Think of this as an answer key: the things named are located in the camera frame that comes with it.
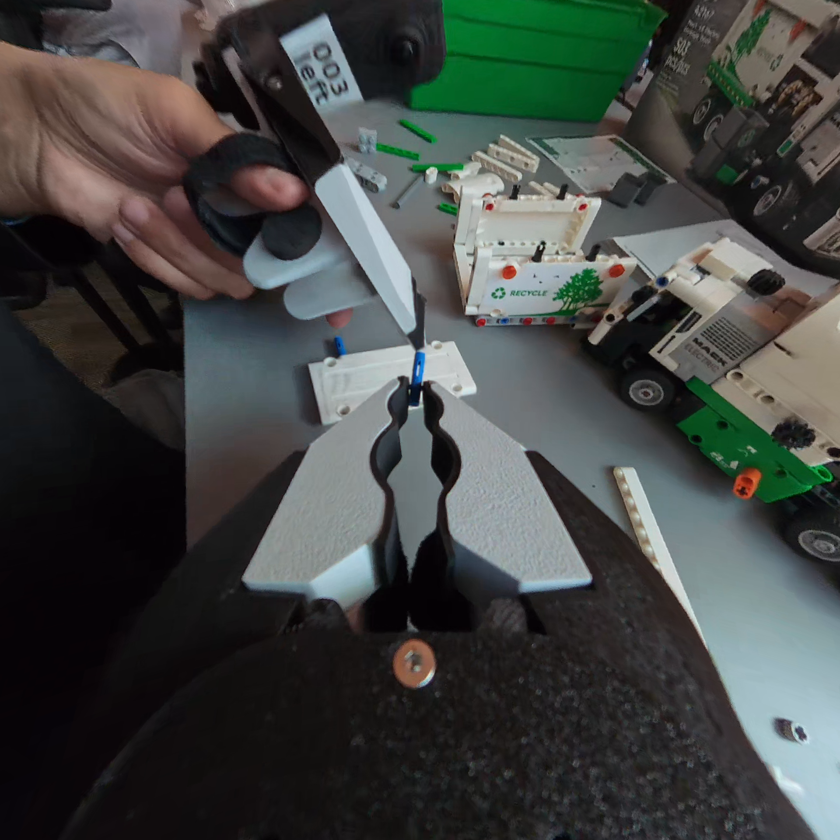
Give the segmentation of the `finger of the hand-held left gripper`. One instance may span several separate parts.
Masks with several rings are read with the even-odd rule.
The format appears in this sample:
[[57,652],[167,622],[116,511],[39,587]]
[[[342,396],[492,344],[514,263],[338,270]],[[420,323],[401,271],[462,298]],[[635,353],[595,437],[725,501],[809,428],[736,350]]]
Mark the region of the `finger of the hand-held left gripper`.
[[427,300],[417,288],[417,281],[414,277],[412,277],[412,288],[415,327],[411,332],[406,333],[406,337],[415,350],[423,350],[427,343],[425,329]]
[[356,176],[337,163],[318,178],[314,193],[397,325],[406,336],[414,333],[412,271]]

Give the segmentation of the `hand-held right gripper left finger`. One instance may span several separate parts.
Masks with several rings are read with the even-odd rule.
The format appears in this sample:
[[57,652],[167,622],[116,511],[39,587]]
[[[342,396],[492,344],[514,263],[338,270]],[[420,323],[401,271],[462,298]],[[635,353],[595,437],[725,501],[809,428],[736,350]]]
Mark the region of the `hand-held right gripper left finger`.
[[258,595],[358,606],[372,632],[408,625],[408,571],[390,476],[403,453],[404,376],[304,453],[241,581]]

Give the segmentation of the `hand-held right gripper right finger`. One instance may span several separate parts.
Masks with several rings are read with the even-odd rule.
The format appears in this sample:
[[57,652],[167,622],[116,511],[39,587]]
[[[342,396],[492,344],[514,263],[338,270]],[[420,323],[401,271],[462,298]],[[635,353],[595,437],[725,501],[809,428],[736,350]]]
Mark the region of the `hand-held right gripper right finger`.
[[516,439],[443,386],[423,387],[440,482],[415,560],[415,625],[468,631],[496,600],[588,587],[593,576]]

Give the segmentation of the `white lego panel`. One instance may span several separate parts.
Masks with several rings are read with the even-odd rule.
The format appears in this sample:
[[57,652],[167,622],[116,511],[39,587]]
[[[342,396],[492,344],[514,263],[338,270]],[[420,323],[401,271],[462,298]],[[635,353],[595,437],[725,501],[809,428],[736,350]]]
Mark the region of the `white lego panel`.
[[[441,384],[456,397],[477,393],[476,382],[454,342],[434,340],[423,351],[426,381]],[[336,424],[387,382],[399,376],[411,377],[414,356],[410,345],[401,344],[310,363],[308,372],[320,424]]]

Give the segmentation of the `grey lego beam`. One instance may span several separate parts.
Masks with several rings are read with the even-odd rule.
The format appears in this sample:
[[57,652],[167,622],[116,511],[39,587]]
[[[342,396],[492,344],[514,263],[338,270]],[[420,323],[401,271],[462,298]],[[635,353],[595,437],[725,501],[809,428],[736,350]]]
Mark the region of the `grey lego beam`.
[[345,156],[343,162],[367,192],[380,194],[386,190],[387,179],[382,173],[350,156]]

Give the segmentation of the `white lego truck container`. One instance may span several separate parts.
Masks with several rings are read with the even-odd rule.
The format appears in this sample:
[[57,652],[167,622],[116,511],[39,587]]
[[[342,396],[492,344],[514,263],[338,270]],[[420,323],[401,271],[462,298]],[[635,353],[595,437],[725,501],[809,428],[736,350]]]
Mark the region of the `white lego truck container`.
[[593,329],[638,266],[584,248],[601,204],[573,193],[463,193],[454,261],[465,315],[478,327]]

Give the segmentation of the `white curved lego piece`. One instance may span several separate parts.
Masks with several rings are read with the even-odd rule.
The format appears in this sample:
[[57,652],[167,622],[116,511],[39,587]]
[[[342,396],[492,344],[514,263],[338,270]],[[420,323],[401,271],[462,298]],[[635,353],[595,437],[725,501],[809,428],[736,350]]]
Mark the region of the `white curved lego piece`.
[[441,191],[452,196],[452,201],[458,204],[463,197],[495,196],[502,193],[505,187],[504,181],[497,174],[483,171],[451,179],[442,184]]

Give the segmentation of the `long white lego beam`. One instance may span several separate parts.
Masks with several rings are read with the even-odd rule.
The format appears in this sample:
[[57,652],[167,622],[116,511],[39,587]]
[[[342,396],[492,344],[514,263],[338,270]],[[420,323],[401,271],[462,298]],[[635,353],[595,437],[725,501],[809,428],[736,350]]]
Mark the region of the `long white lego beam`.
[[693,623],[701,641],[705,643],[706,639],[697,621],[697,616],[693,611],[690,599],[679,577],[637,471],[635,468],[628,466],[616,466],[612,469],[612,472],[639,549],[663,577]]

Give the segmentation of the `white green lego truck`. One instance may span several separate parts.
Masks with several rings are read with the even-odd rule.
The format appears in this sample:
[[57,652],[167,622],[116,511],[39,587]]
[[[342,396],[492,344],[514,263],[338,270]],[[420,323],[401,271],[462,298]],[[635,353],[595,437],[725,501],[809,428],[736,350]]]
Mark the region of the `white green lego truck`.
[[839,562],[838,282],[811,296],[721,237],[612,304],[583,342],[630,407],[669,416],[784,541]]

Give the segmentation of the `lego set box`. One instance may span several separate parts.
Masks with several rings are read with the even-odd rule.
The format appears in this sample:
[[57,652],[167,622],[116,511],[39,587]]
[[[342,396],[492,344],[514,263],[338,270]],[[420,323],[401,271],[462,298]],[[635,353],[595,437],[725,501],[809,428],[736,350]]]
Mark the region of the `lego set box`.
[[624,139],[782,257],[838,279],[839,2],[678,2]]

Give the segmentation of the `person's left hand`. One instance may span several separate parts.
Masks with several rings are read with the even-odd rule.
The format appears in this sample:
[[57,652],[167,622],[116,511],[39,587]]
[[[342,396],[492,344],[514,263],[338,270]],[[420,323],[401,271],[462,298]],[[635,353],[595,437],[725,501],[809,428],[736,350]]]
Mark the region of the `person's left hand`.
[[2,219],[63,218],[197,300],[256,290],[181,188],[190,160],[233,133],[176,78],[1,45]]

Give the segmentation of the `green plastic bin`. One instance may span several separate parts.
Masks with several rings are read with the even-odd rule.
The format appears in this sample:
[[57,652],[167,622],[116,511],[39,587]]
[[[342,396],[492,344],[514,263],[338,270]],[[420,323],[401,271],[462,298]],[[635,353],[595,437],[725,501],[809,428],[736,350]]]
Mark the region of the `green plastic bin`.
[[643,1],[445,1],[446,58],[419,111],[597,123],[666,11]]

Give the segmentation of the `sticker sheet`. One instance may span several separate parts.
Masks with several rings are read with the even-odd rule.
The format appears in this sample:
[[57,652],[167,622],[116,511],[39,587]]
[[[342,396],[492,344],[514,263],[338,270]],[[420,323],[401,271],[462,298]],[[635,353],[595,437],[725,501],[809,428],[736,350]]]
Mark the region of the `sticker sheet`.
[[665,183],[671,175],[616,134],[527,138],[527,143],[554,163],[584,193],[608,193],[620,176],[653,173]]

